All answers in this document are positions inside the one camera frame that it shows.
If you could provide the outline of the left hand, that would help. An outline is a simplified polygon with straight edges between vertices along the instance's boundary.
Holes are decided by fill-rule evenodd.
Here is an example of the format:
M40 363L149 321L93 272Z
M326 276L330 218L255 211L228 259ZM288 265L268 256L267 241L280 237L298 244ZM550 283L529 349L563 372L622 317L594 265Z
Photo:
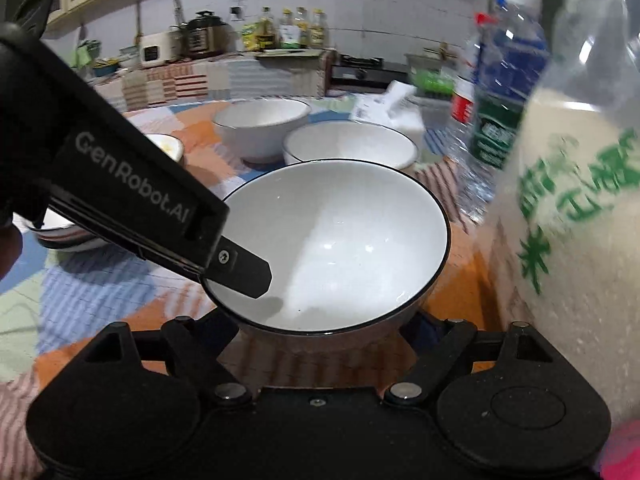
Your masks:
M4 278L20 258L23 250L22 233L13 223L0 229L0 278Z

